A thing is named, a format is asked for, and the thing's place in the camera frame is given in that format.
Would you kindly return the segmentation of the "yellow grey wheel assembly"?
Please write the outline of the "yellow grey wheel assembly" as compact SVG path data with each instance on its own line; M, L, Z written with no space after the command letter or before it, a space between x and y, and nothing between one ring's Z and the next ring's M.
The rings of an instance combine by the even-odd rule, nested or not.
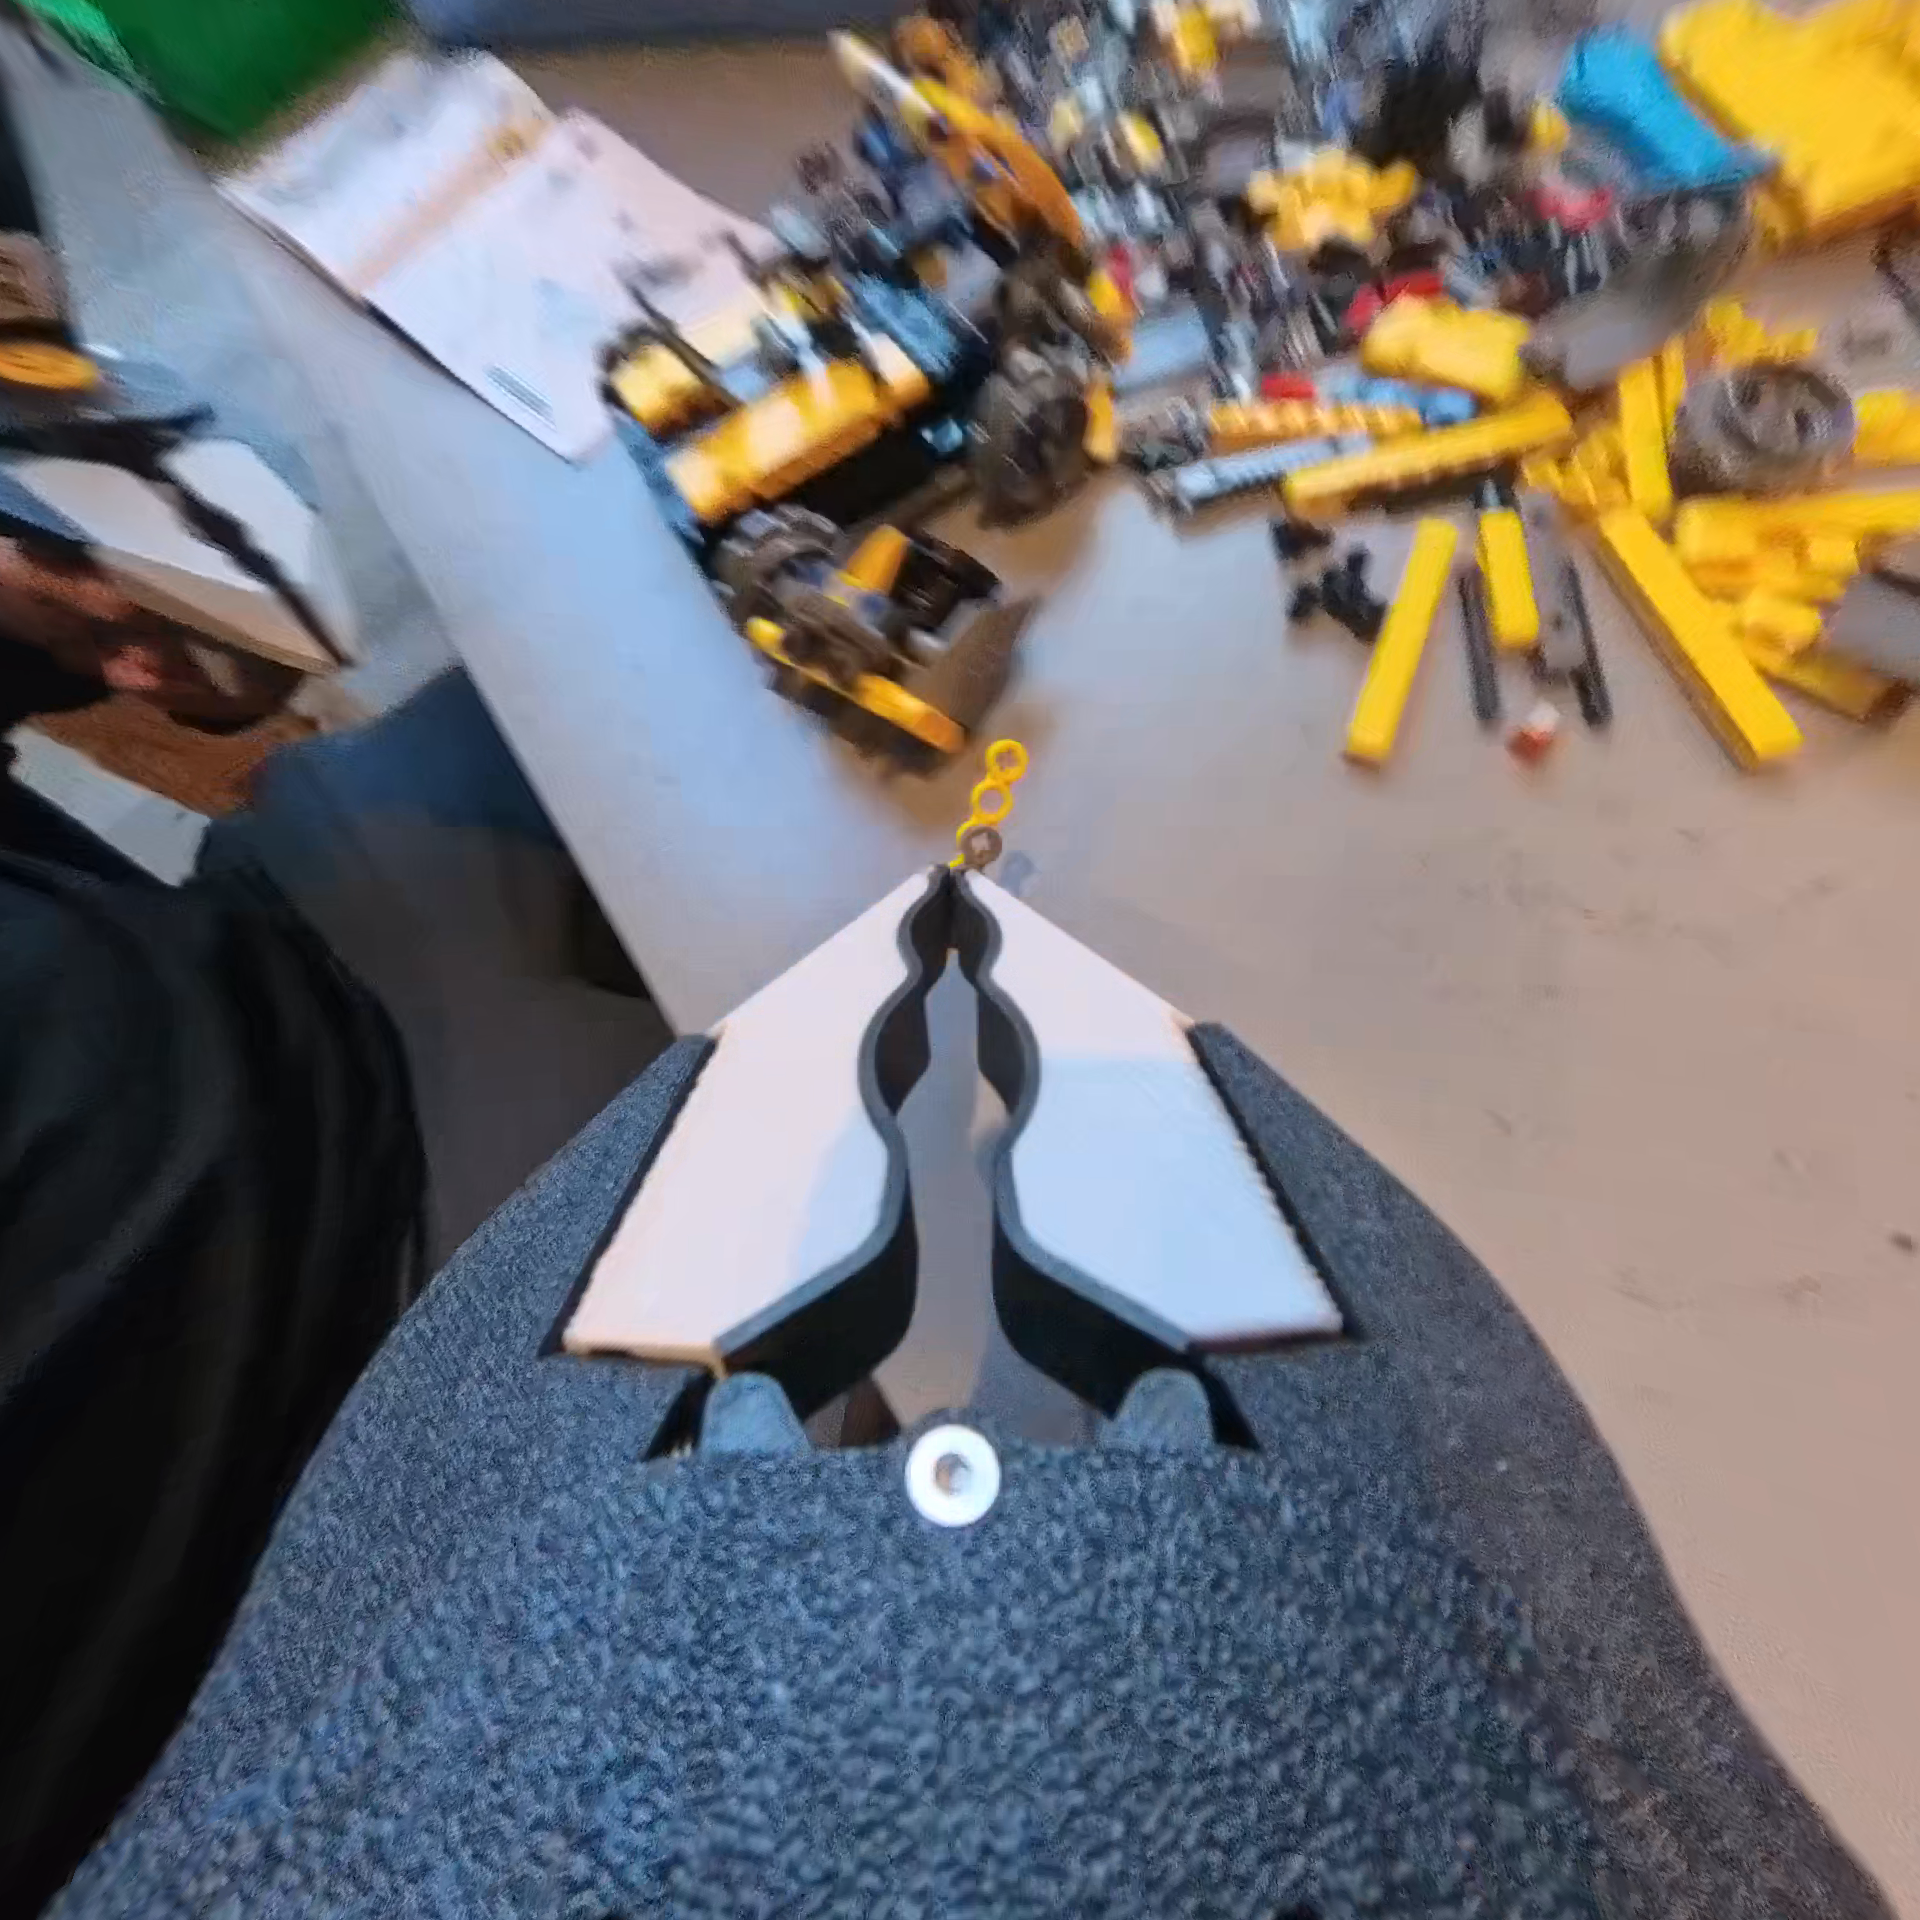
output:
M850 536L804 509L749 512L706 579L779 696L920 762L978 740L1040 610L920 528Z

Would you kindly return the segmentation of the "grey desk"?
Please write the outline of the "grey desk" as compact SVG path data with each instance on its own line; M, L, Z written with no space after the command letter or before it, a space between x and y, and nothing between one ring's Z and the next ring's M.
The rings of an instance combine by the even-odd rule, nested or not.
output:
M141 103L5 48L84 326L265 404L458 648L675 1027L946 841L779 704L625 449L564 468L248 228ZM1501 1280L1745 1709L1918 1914L1918 715L1721 754L1602 579L1614 721L1522 767L1427 648L1384 776L1264 512L1094 485L1010 730L1021 893L1234 1027Z

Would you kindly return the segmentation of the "yellow black toy vehicle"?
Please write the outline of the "yellow black toy vehicle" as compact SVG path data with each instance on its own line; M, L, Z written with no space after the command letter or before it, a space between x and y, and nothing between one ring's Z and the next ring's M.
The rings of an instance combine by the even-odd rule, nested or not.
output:
M1106 459L1136 302L995 27L1006 6L932 3L887 44L835 33L860 119L795 157L763 244L728 234L754 302L678 326L635 284L601 392L688 536L779 503L876 517L950 468L1019 522Z

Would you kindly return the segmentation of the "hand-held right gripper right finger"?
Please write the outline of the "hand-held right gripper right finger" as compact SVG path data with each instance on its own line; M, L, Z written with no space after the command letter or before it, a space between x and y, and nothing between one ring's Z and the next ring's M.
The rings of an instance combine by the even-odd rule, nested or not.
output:
M1199 1023L982 871L952 880L995 1144L995 1315L1083 1404L1345 1339L1335 1282Z

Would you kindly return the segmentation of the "pile of toy parts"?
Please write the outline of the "pile of toy parts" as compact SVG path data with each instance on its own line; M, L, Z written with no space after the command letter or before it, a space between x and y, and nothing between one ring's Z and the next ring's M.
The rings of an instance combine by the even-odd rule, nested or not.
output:
M1686 302L1614 378L1612 412L1540 444L1668 669L1745 767L1804 748L1782 691L1848 717L1918 704L1918 3L1686 3L1653 39L1661 103L1760 157L1745 190L1760 296L1818 326Z

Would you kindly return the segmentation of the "person's black top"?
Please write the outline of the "person's black top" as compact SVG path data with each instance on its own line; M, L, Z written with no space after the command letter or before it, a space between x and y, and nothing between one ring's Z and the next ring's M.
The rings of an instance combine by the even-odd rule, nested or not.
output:
M260 871L5 852L0 1908L153 1764L422 1287L387 1008Z

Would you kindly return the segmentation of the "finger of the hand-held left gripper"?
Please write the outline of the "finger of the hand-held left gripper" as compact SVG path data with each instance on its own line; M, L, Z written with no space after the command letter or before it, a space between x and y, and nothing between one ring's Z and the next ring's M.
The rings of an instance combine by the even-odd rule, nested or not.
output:
M326 517L257 447L169 447L148 471L5 449L5 530L91 560L214 646L332 673L359 612Z

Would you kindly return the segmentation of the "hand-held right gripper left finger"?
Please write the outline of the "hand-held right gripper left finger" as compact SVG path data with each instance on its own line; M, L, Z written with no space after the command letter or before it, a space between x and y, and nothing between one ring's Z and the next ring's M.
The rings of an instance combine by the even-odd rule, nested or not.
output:
M589 1255L564 1355L769 1374L819 1412L916 1305L902 1108L928 1062L950 871L904 877L706 1029Z

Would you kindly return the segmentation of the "white instruction booklet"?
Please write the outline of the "white instruction booklet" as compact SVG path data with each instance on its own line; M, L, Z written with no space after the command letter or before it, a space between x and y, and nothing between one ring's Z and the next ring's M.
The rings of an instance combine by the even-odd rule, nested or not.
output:
M601 354L647 291L682 327L772 234L488 52L393 52L220 196L564 463L613 420Z

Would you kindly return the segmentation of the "small yellow toy beam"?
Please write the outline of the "small yellow toy beam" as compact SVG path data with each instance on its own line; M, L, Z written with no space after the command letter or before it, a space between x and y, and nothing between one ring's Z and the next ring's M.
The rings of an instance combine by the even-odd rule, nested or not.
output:
M966 815L952 830L950 867L982 871L1002 858L1002 828L1015 811L1015 790L1026 776L1026 748L1019 740L995 740L982 751L982 778L972 788Z

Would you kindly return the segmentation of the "green box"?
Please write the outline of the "green box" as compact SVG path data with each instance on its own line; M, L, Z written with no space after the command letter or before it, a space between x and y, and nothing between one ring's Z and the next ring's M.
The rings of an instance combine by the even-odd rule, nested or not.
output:
M220 142L253 139L401 25L393 0L25 0L15 11Z

